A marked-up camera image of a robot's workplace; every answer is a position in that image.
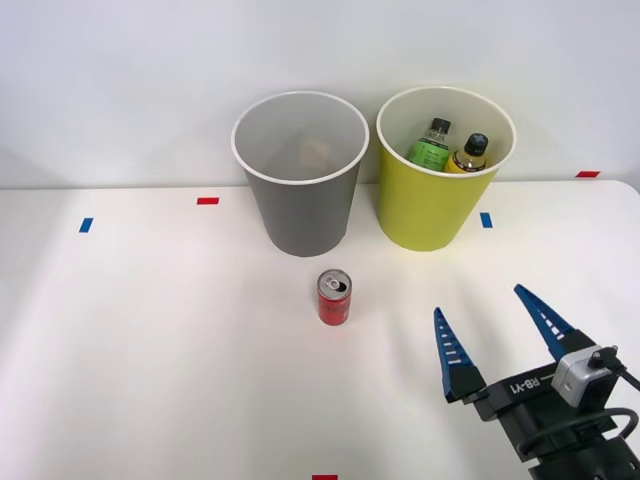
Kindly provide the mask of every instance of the plastic bottle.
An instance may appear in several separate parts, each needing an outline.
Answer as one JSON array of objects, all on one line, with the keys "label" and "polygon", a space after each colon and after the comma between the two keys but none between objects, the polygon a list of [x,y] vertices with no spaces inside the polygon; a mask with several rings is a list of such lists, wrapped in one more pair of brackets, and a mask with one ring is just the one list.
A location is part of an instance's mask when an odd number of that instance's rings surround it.
[{"label": "plastic bottle", "polygon": [[487,157],[485,156],[487,145],[489,145],[489,139],[486,135],[471,134],[464,149],[451,154],[444,171],[447,173],[472,173],[484,170],[487,166]]},{"label": "plastic bottle", "polygon": [[449,147],[446,143],[449,127],[451,122],[434,118],[425,136],[411,147],[409,161],[423,168],[441,172],[449,157]]}]

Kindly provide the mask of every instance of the black bottle cap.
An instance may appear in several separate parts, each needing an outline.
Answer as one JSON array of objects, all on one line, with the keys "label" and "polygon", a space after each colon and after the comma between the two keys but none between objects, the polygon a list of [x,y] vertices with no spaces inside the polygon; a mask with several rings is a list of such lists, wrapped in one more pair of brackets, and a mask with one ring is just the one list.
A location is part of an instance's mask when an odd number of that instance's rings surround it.
[{"label": "black bottle cap", "polygon": [[486,135],[472,133],[469,140],[467,140],[467,144],[464,146],[464,151],[473,157],[479,157],[480,155],[484,155],[487,145],[489,145],[489,139]]},{"label": "black bottle cap", "polygon": [[442,118],[434,118],[433,122],[431,122],[431,130],[444,133],[445,135],[449,133],[450,126],[451,122],[449,122],[448,120],[443,120]]}]

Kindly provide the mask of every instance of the can pull tab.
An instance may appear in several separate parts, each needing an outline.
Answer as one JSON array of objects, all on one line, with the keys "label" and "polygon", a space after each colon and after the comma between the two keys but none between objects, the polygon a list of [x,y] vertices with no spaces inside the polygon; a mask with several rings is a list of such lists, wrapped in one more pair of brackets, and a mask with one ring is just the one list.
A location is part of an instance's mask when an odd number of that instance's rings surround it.
[{"label": "can pull tab", "polygon": [[333,278],[331,275],[327,275],[324,279],[324,284],[331,290],[338,290],[340,288],[340,282]]}]

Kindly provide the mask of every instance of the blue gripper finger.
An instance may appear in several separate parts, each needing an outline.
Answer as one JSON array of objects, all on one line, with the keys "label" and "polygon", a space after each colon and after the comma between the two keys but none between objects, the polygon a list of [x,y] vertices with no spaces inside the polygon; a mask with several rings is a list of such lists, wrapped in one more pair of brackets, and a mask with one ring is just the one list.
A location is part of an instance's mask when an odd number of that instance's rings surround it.
[{"label": "blue gripper finger", "polygon": [[463,399],[486,387],[480,371],[458,341],[440,308],[433,312],[433,319],[447,402]]},{"label": "blue gripper finger", "polygon": [[560,315],[558,315],[549,305],[544,303],[533,293],[522,285],[518,284],[513,289],[520,301],[531,315],[533,322],[538,327],[538,331],[549,348],[556,362],[559,362],[568,352],[560,343],[565,335],[575,331]]}]

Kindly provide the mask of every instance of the red can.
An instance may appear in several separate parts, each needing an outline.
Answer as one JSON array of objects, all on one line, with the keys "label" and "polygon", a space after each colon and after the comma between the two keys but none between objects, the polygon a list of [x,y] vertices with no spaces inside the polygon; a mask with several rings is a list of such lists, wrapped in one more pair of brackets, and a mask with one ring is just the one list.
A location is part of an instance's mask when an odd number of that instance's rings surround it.
[{"label": "red can", "polygon": [[340,325],[349,317],[351,278],[337,268],[318,278],[318,314],[327,325]]}]

